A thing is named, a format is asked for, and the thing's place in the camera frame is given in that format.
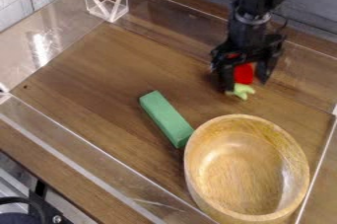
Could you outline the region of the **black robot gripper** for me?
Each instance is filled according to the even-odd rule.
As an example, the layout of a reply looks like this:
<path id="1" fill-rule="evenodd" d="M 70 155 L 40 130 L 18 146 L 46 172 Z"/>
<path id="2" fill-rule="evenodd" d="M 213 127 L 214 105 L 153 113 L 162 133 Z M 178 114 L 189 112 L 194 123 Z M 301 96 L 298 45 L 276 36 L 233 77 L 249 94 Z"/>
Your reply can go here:
<path id="1" fill-rule="evenodd" d="M 274 72 L 281 54 L 285 36 L 265 35 L 260 45 L 238 46 L 229 38 L 210 51 L 210 70 L 218 76 L 220 88 L 224 92 L 234 91 L 234 67 L 245 63 L 257 63 L 256 76 L 265 84 Z"/>

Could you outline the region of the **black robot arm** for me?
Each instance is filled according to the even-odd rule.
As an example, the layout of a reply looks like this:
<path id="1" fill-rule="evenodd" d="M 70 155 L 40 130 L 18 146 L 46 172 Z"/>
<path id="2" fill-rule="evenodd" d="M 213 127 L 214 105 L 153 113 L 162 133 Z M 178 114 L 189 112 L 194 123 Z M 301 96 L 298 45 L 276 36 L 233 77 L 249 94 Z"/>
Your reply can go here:
<path id="1" fill-rule="evenodd" d="M 233 93 L 234 69 L 257 64 L 256 76 L 262 84 L 276 69 L 285 35 L 281 31 L 268 32 L 272 11 L 284 0 L 234 0 L 228 20 L 228 36 L 210 51 L 210 70 L 217 73 L 220 87 Z"/>

